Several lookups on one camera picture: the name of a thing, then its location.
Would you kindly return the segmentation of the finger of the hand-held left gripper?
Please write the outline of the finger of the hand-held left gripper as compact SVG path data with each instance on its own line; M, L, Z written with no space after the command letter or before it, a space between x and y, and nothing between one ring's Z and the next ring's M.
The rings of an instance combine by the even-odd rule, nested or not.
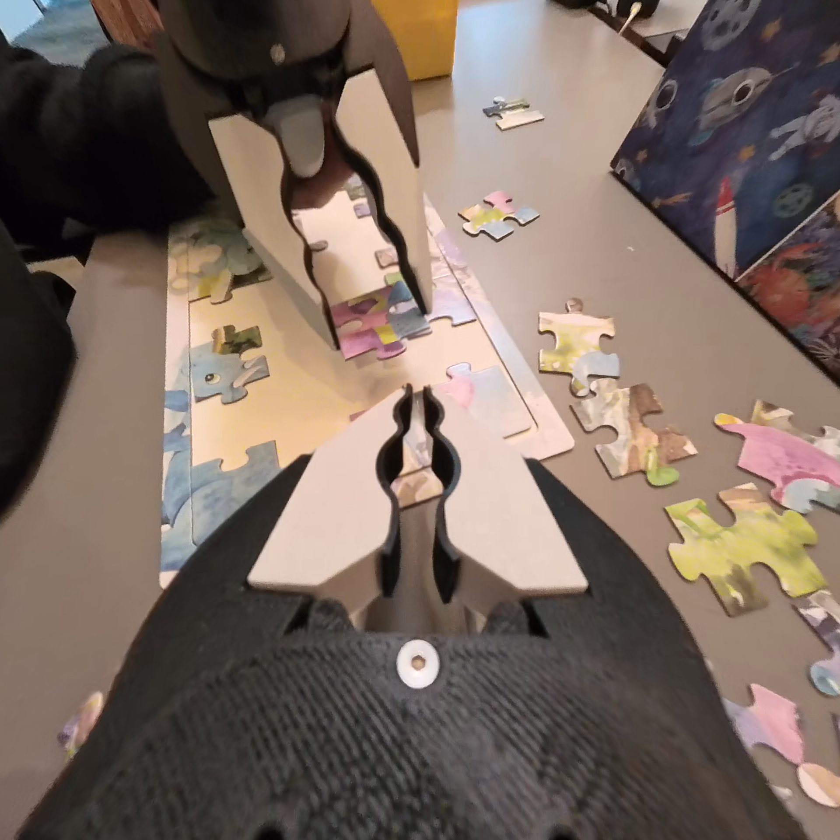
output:
M283 202L287 167L276 136L247 117L211 119L209 131L247 240L308 326L340 347L327 298L312 269L312 250Z
M422 314L431 313L434 283L419 167L377 69L347 77L331 129L340 156L373 202L374 221L395 249L416 305Z

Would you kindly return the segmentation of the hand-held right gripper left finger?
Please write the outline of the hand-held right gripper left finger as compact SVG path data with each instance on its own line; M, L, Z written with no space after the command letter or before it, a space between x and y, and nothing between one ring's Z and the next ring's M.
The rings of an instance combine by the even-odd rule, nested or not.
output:
M248 573L251 588L339 602L355 625L393 595L402 548L392 486L412 412L404 385L314 451Z

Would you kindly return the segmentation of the purple dinosaur body puzzle piece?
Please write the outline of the purple dinosaur body puzzle piece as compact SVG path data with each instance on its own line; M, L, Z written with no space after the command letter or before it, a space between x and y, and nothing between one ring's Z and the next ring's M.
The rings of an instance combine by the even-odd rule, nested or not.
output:
M403 467L391 484L400 508L435 499L443 492L441 480L432 469L432 454L433 441L424 419L414 414L402 441Z

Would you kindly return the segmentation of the dinosaur puzzle tray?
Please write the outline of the dinosaur puzzle tray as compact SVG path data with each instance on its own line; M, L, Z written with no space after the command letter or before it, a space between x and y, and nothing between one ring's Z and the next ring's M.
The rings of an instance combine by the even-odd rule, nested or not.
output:
M188 302L166 294L161 511L161 588L172 582L198 546L193 542L192 467L222 459L225 469L243 465L248 447L276 442L280 468L312 452L371 406L409 383L414 414L423 417L422 390L445 380L447 368L500 365L518 389L535 422L528 458L545 460L574 446L569 428L538 381L532 364L490 305L475 273L427 197L424 198L431 267L443 259L476 313L453 327L428 322L432 332L406 341L404 353L378 360L374 352L345 360L294 309L278 280L236 289L222 304ZM391 247L367 213L361 190L342 189L323 209L302 212L297 223L314 245L313 264L336 305L403 281ZM246 398L222 404L219 396L197 402L188 365L190 349L211 339L214 329L258 326L262 347L244 359L265 355L269 377L248 385Z

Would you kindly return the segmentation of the pastel purple pink puzzle piece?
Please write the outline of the pastel purple pink puzzle piece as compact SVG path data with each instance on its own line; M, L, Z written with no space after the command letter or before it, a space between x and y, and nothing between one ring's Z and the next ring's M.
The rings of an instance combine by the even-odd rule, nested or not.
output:
M744 706L723 697L721 703L742 746L751 753L766 748L788 764L805 761L805 741L798 706L760 684L749 685L752 701Z

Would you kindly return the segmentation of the person's left hand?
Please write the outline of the person's left hand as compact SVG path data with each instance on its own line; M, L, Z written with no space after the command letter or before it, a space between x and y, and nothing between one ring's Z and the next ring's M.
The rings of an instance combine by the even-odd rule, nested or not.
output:
M320 170L311 177L293 175L290 208L294 211L321 208L344 189L354 174L351 165L335 150L326 150Z

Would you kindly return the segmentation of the pale blue yellow puzzle piece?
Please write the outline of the pale blue yellow puzzle piece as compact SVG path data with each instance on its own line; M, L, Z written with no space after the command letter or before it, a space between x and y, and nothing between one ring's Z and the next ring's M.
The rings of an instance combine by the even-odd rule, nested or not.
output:
M270 279L244 233L226 218L205 215L170 226L167 286L173 296L219 305L236 289Z

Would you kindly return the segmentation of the pink yellow blue puzzle piece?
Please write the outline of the pink yellow blue puzzle piece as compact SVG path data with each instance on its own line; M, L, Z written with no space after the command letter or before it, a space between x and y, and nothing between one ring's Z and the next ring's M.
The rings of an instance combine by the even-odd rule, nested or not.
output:
M521 205L509 192L494 191L485 195L480 203L460 209L458 217L469 237L484 235L500 242L516 229L535 222L541 213L532 206Z

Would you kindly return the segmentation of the blue dinosaur body puzzle piece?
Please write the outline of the blue dinosaur body puzzle piece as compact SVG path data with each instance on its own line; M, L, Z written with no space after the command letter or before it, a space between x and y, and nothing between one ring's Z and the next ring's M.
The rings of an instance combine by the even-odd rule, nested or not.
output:
M225 469L220 458L192 467L192 540L201 545L280 473L274 440L248 447L246 462Z

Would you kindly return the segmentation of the pink dinosaur head puzzle piece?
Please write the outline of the pink dinosaur head puzzle piece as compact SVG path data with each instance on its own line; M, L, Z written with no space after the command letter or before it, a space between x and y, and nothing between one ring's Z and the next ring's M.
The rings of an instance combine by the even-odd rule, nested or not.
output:
M493 364L473 369L467 362L450 365L445 380L432 386L437 398L450 397L478 423L527 455L535 422L504 369Z

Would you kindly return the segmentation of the yellow plastic bin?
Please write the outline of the yellow plastic bin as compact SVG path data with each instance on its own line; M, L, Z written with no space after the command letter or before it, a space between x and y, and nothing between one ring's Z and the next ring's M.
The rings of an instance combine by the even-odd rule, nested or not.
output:
M449 77L455 63L458 1L381 1L410 81Z

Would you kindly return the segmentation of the green yellow puzzle piece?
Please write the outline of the green yellow puzzle piece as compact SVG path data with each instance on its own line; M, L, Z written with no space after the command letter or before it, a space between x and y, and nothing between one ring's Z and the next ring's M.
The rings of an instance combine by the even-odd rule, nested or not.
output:
M665 507L681 537L681 542L668 546L668 556L685 581L706 579L729 617L755 613L769 604L754 580L755 565L772 572L791 599L827 588L808 552L818 543L817 533L801 513L778 512L752 483L723 490L719 498L733 516L730 525L720 525L699 498Z

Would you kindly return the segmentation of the black charger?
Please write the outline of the black charger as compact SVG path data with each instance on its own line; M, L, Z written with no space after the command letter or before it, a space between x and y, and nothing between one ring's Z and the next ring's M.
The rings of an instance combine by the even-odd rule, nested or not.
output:
M636 18L651 18L659 4L659 1L594 1L592 9L604 12L610 18L625 23Z

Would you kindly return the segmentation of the illustrated puzzle box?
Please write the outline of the illustrated puzzle box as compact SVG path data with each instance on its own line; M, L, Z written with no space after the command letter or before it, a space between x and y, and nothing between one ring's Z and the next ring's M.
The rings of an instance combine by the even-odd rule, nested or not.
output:
M838 382L839 2L708 2L614 176Z

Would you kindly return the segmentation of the peach purple puzzle piece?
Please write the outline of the peach purple puzzle piece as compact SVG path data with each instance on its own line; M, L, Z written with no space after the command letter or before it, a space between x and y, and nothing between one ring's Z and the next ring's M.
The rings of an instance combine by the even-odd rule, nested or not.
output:
M803 762L796 768L796 778L803 793L814 803L839 808L839 776L821 764Z

